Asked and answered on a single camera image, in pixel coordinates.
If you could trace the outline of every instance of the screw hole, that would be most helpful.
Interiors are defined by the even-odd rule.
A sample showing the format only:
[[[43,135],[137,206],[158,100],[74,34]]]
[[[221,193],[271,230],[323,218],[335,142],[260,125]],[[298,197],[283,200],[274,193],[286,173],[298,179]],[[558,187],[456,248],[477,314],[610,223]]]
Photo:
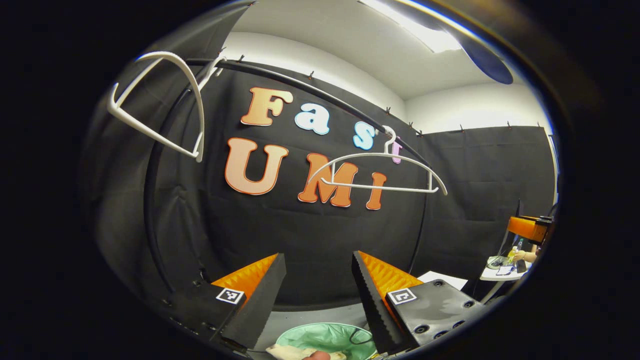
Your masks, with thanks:
[[[429,331],[429,325],[420,325],[416,327],[414,331],[416,334],[422,334],[423,332]]]

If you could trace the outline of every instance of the orange letter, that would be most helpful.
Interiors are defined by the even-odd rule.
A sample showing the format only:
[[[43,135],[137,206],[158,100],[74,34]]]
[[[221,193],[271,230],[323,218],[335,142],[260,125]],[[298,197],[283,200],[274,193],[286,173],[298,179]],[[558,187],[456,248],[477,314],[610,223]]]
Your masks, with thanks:
[[[282,101],[287,104],[293,101],[293,95],[288,91],[273,90],[265,88],[251,88],[253,93],[249,112],[240,118],[240,122],[246,125],[269,126],[273,119],[268,117],[268,111],[271,110],[273,116],[278,116],[282,112]]]
[[[321,177],[327,181],[331,180],[331,169],[326,167],[318,175],[316,175],[311,182],[309,177],[314,174],[321,166],[329,162],[326,156],[320,154],[311,153],[307,155],[309,161],[309,175],[307,175],[307,183],[305,189],[298,194],[298,200],[304,202],[316,202],[318,196],[316,195],[316,188],[320,190],[320,199],[322,202],[329,200],[331,194],[335,192],[335,195],[331,198],[331,205],[340,206],[346,208],[351,205],[351,199],[349,194],[351,188],[348,186],[327,185],[320,180]],[[338,171],[335,172],[333,178],[334,183],[349,183],[353,182],[353,177],[358,172],[358,167],[351,163],[343,163]]]
[[[225,168],[227,184],[237,192],[250,195],[262,195],[270,192],[278,179],[282,158],[289,155],[289,150],[282,146],[265,146],[264,152],[268,156],[264,175],[260,181],[251,181],[245,176],[246,164],[249,161],[249,155],[258,148],[258,145],[251,140],[242,138],[231,138],[227,143],[231,148],[227,158],[227,167]]]
[[[387,177],[384,174],[379,172],[374,172],[371,174],[373,178],[373,186],[382,186],[387,181]],[[380,197],[382,196],[382,190],[380,189],[371,189],[371,197],[369,197],[369,201],[367,202],[367,209],[369,210],[380,210]]]

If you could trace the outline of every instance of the white plastic hanger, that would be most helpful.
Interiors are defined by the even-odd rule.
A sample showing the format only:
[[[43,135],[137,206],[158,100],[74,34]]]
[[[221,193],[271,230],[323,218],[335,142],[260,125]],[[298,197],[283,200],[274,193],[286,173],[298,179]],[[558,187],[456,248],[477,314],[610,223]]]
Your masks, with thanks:
[[[444,193],[444,195],[447,195],[447,188],[442,183],[442,180],[440,180],[440,177],[438,177],[438,174],[433,172],[433,170],[431,170],[428,166],[426,166],[425,164],[423,164],[423,163],[421,163],[419,161],[407,158],[406,156],[389,154],[389,146],[391,146],[391,144],[393,144],[394,141],[396,140],[396,132],[391,127],[388,127],[386,125],[382,125],[382,126],[387,130],[387,134],[391,135],[391,140],[389,140],[389,141],[387,141],[385,143],[385,152],[363,152],[363,153],[360,153],[360,154],[351,154],[351,155],[341,156],[341,157],[339,157],[337,159],[329,161],[328,163],[324,164],[319,169],[317,169],[316,172],[312,176],[309,177],[309,180],[307,181],[307,183],[310,183],[311,179],[315,178],[316,175],[318,175],[320,173],[320,171],[322,171],[322,169],[324,169],[324,168],[328,167],[329,165],[331,165],[331,181],[327,181],[323,177],[320,178],[320,180],[322,180],[322,182],[327,184],[327,185],[348,186],[350,188],[361,188],[361,189],[395,190],[395,191],[399,191],[399,192],[435,193],[435,192],[438,191],[438,188],[432,188],[432,186],[431,186],[431,180],[432,180],[433,177],[435,177],[436,181],[438,181],[438,184],[440,184],[440,186],[442,187],[442,192]],[[358,184],[345,184],[345,183],[336,183],[336,182],[334,182],[335,163],[337,163],[338,161],[346,160],[346,159],[359,158],[361,156],[383,156],[383,157],[386,157],[386,158],[398,158],[398,159],[402,159],[402,160],[408,161],[410,163],[414,163],[414,164],[426,169],[429,172],[429,181],[428,181],[428,186],[429,187],[426,188],[426,189],[411,189],[411,188],[393,188],[393,187],[390,187],[390,186],[358,185]]]
[[[181,152],[186,156],[195,158],[197,162],[201,162],[202,151],[204,149],[204,108],[202,107],[202,96],[200,95],[200,91],[207,84],[211,75],[213,75],[214,73],[215,73],[215,76],[220,75],[220,72],[222,71],[222,69],[217,69],[218,71],[216,72],[215,71],[216,66],[220,60],[226,60],[226,58],[221,56],[215,59],[213,61],[213,64],[207,71],[207,74],[199,84],[198,84],[198,81],[196,80],[196,77],[191,72],[191,69],[189,69],[189,66],[184,62],[184,60],[180,58],[180,56],[177,56],[176,54],[173,54],[173,53],[169,53],[168,51],[154,51],[153,53],[147,53],[147,54],[144,54],[143,56],[140,56],[136,60],[136,62],[141,60],[149,60],[149,59],[157,59],[157,60],[152,62],[149,66],[147,66],[145,70],[140,72],[140,74],[135,79],[133,79],[133,81],[131,81],[131,84],[129,84],[129,86],[127,86],[127,88],[122,92],[122,95],[120,95],[117,101],[115,100],[115,95],[116,95],[116,89],[118,88],[118,83],[113,85],[113,90],[111,91],[111,97],[109,97],[109,102],[107,103],[107,110],[110,112],[110,114],[112,114],[113,116],[115,116],[116,118],[124,122],[125,124],[138,130],[139,132],[149,136],[150,138],[153,138],[158,142],[165,144],[166,146],[170,147],[173,150]],[[193,147],[193,151],[185,150],[184,148],[172,143],[167,138],[163,137],[162,135],[153,131],[151,128],[142,124],[138,119],[134,118],[133,116],[131,116],[121,108],[122,103],[125,101],[127,96],[129,96],[129,94],[131,93],[131,90],[133,90],[133,88],[142,80],[142,78],[144,78],[145,75],[147,75],[147,73],[151,71],[151,69],[153,69],[162,59],[169,60],[170,62],[178,65],[180,70],[182,70],[182,72],[185,73],[185,75],[187,75],[187,78],[189,79],[189,82],[193,87],[193,90],[194,90],[193,92],[196,96],[196,103],[198,106],[198,116],[200,117],[200,133],[198,134],[198,139],[196,140],[196,144]]]

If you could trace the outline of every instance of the white table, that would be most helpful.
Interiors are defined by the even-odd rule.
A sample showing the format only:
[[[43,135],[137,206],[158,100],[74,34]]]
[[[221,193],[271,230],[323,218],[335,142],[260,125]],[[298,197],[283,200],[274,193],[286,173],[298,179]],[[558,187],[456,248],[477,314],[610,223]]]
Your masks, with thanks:
[[[486,294],[486,296],[483,297],[482,300],[480,300],[480,302],[483,303],[483,304],[486,304],[486,302],[489,301],[489,299],[492,296],[495,295],[495,293],[498,291],[498,289],[500,289],[500,287],[502,286],[502,284],[504,284],[505,281],[518,280],[524,274],[526,274],[529,271],[529,269],[531,268],[531,263],[528,262],[528,261],[525,261],[524,263],[527,265],[527,271],[519,273],[517,269],[514,269],[512,271],[512,273],[509,274],[509,275],[496,275],[498,270],[500,270],[499,268],[498,269],[489,269],[488,267],[485,267],[484,271],[482,272],[482,275],[480,275],[480,280],[496,281],[496,283],[493,286],[493,288],[489,291],[489,293]]]

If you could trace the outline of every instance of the ceiling light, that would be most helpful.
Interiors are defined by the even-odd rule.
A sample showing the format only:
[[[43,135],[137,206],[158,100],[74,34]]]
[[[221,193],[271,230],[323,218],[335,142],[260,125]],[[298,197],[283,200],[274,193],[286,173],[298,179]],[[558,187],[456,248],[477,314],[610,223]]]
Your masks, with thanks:
[[[446,50],[461,49],[460,44],[451,35],[444,31],[432,30],[408,19],[388,7],[387,5],[375,0],[358,0],[359,3],[380,12],[384,16],[393,20],[405,30],[409,31],[417,37],[424,45],[426,45],[434,53],[441,53]]]

